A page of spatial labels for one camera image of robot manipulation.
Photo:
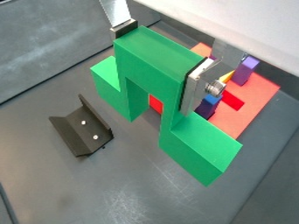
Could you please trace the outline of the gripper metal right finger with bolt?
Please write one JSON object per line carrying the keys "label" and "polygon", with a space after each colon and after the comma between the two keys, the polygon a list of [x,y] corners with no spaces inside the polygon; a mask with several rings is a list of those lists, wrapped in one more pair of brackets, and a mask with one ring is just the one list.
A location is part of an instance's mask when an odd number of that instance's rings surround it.
{"label": "gripper metal right finger with bolt", "polygon": [[220,39],[214,40],[212,55],[216,59],[205,58],[186,74],[181,104],[181,112],[186,116],[196,110],[196,102],[201,102],[206,95],[222,95],[226,84],[221,81],[221,76],[236,70],[249,56],[245,51]]}

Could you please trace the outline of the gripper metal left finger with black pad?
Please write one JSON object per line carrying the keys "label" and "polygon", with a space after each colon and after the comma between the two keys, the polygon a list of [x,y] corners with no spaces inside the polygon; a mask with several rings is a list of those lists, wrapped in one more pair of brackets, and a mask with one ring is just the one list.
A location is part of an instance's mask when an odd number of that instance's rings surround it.
{"label": "gripper metal left finger with black pad", "polygon": [[99,0],[99,2],[111,23],[113,39],[118,39],[138,27],[138,21],[131,17],[127,0]]}

